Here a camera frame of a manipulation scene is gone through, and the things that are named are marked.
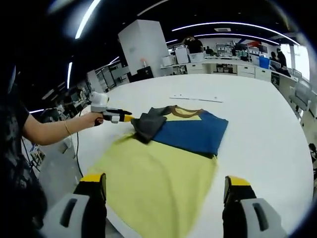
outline black cable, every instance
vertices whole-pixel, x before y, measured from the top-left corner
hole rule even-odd
[[[23,139],[22,139],[22,138],[21,138],[21,141],[22,141],[22,143],[23,143],[23,146],[24,146],[24,150],[25,150],[26,156],[28,157],[28,161],[29,161],[30,169],[31,169],[31,171],[32,171],[32,173],[33,173],[33,175],[34,175],[34,177],[36,177],[36,175],[35,175],[35,173],[34,173],[34,171],[33,171],[32,167],[35,167],[35,168],[37,169],[37,171],[39,171],[39,173],[40,173],[41,171],[40,171],[40,170],[39,170],[36,166],[34,166],[34,164],[32,164],[32,163],[31,163],[30,158],[29,158],[28,151],[27,151],[27,149],[26,149],[26,146],[25,146],[24,141],[23,141]]]
[[[77,151],[76,151],[76,159],[77,159],[77,166],[78,166],[78,170],[79,170],[79,173],[81,175],[81,177],[83,177],[83,173],[81,172],[81,169],[80,169],[80,166],[79,166],[79,162],[78,162],[78,148],[79,148],[79,136],[78,136],[78,132],[77,132]]]

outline blue bin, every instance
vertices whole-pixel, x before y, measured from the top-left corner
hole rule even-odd
[[[269,59],[263,56],[259,57],[260,67],[261,68],[269,68]]]

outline human arm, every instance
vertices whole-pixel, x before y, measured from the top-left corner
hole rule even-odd
[[[33,143],[50,145],[63,140],[69,136],[69,133],[74,134],[93,127],[95,120],[103,123],[103,115],[100,113],[88,113],[66,121],[40,123],[30,114],[24,123],[22,134]]]

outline lab workstation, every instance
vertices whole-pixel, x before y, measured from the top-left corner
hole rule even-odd
[[[37,234],[310,237],[317,54],[289,4],[52,2],[50,57],[12,73]]]

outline black ceiling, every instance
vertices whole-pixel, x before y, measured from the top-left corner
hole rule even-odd
[[[109,63],[118,56],[117,34],[136,19],[159,21],[167,41],[187,35],[215,33],[215,27],[230,27],[233,33],[263,38],[274,33],[247,26],[207,25],[172,32],[185,25],[235,21],[264,26],[281,33],[293,32],[268,1],[169,0],[137,17],[137,14],[158,0],[101,0],[88,20],[80,39],[75,34],[92,0],[69,0],[68,5],[48,15],[51,1],[22,3],[15,10],[14,26],[19,89],[30,110],[48,107],[41,98],[67,80],[69,62],[73,62],[71,84],[86,73]]]

